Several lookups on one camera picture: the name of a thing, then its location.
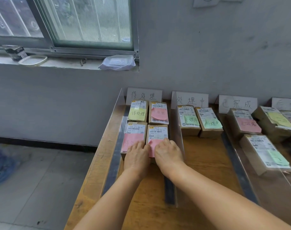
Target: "window sill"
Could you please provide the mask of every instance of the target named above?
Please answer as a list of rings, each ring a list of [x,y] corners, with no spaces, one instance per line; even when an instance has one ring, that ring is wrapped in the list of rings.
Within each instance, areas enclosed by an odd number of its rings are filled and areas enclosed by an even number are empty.
[[[54,68],[71,68],[71,69],[88,69],[88,70],[100,70],[98,67],[101,65],[103,60],[94,60],[94,59],[87,59],[86,63],[81,66],[81,59],[76,58],[54,58],[49,57],[46,62],[41,64],[40,66],[34,67],[54,67]],[[19,65],[17,61],[13,61],[9,56],[0,55],[0,64],[9,64],[9,65]],[[128,70],[128,72],[139,72],[139,64],[132,70]]]

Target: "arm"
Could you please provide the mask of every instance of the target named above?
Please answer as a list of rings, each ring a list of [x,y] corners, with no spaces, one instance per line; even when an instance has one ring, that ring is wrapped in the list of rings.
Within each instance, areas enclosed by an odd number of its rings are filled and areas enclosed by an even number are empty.
[[[162,173],[185,192],[219,230],[291,230],[291,226],[236,192],[188,167],[174,141],[155,147]]]
[[[133,195],[150,164],[151,147],[137,142],[128,148],[124,171],[74,230],[121,229]]]

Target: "gray floor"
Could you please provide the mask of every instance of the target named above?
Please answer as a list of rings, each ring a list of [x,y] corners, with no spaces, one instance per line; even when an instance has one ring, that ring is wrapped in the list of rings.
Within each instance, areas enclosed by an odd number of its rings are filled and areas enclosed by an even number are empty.
[[[0,230],[62,230],[94,153],[0,147],[21,161],[0,184]]]

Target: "electrical outlet box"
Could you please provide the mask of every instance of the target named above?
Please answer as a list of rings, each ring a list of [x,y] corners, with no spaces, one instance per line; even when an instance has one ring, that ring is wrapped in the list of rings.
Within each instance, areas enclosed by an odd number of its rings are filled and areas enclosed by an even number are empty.
[[[220,1],[235,1],[235,2],[243,2],[243,0],[194,0],[193,7],[194,8],[202,8],[202,7],[209,7],[215,6]]]

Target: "window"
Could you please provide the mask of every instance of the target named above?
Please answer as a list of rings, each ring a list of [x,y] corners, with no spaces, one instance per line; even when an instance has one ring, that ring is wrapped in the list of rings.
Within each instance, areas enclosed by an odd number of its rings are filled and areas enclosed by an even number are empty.
[[[0,0],[0,46],[139,57],[136,0]]]

